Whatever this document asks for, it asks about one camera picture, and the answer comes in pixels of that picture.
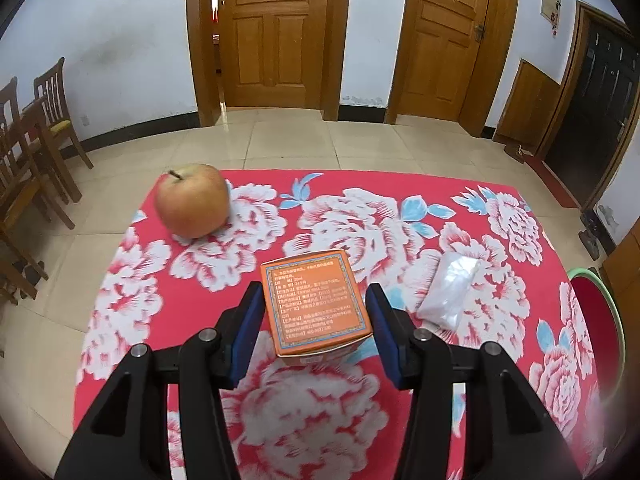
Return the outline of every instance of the door frame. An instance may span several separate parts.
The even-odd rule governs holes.
[[[412,47],[410,38],[415,26],[415,20],[408,20],[406,17],[415,16],[419,1],[406,0],[404,3],[396,68],[385,115],[387,124],[395,124],[398,118],[398,105]],[[487,4],[484,38],[478,49],[476,64],[458,117],[459,124],[474,137],[482,134],[494,102],[511,44],[517,9],[518,0],[489,0]]]
[[[546,154],[551,149],[551,146],[558,135],[558,131],[560,130],[560,126],[562,125],[562,121],[564,120],[564,115],[566,114],[571,99],[574,96],[575,87],[578,83],[580,70],[582,69],[582,63],[584,61],[584,53],[587,48],[589,24],[592,21],[599,22],[601,25],[611,28],[617,34],[620,34],[633,44],[638,44],[631,34],[631,31],[623,22],[620,22],[613,16],[609,16],[601,10],[578,0],[575,9],[574,36],[569,50],[569,59],[567,60],[564,75],[562,76],[562,82],[560,83],[558,103],[556,104],[555,111],[551,116],[551,120],[542,137],[540,145],[536,150],[536,156],[542,160],[544,160]],[[615,175],[616,170],[622,161],[622,157],[629,146],[629,142],[631,142],[633,132],[636,130],[636,124],[638,124],[638,117],[640,116],[639,112],[640,85],[638,85],[638,90],[634,97],[634,104],[631,108],[631,114],[626,122],[625,130],[622,133],[622,138],[618,143],[618,147],[616,148],[613,157],[611,157],[602,178],[589,196],[587,202],[584,206],[580,206],[581,211],[584,212],[593,209],[598,200],[602,197],[604,190],[607,189],[609,182]]]
[[[211,40],[211,9],[211,0],[186,0],[191,72],[200,126],[213,126],[221,113]],[[348,9],[349,0],[327,0],[320,89],[320,107],[325,121],[338,120]]]
[[[213,126],[222,113],[213,48],[211,0],[186,0],[191,74],[200,126]]]

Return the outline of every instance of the red stool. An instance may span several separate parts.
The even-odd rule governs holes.
[[[596,274],[587,269],[572,269],[568,275],[589,331],[600,396],[607,402],[620,387],[625,368],[625,334],[620,316]]]

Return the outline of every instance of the door handle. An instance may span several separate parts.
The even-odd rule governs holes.
[[[618,132],[618,136],[616,137],[616,142],[620,142],[620,139],[622,138],[622,134],[625,133],[625,126],[626,126],[627,119],[628,118],[625,118],[625,120],[622,122],[618,121],[618,124],[620,125],[620,131]]]
[[[478,23],[475,27],[474,27],[475,31],[476,31],[476,41],[478,43],[480,43],[480,41],[482,40],[482,38],[484,38],[484,25],[481,25],[480,23]]]

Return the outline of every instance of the blue gripper pad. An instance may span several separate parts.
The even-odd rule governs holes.
[[[406,312],[391,307],[378,283],[367,288],[365,304],[385,375],[398,390],[413,388],[421,366],[409,343],[414,324]]]
[[[231,343],[231,363],[228,372],[228,378],[233,387],[246,375],[251,355],[254,352],[255,341],[260,332],[260,325],[264,317],[264,294],[262,293],[262,284],[252,282],[250,288],[247,289],[240,305],[240,310],[246,309],[244,318],[238,328],[236,338]]]

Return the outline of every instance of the door lock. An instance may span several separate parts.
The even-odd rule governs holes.
[[[484,25],[481,25],[481,24],[479,24],[479,23],[478,23],[478,24],[474,27],[474,29],[476,30],[476,41],[477,41],[478,43],[480,43],[480,41],[482,40],[482,38],[484,38],[484,31],[485,31]]]

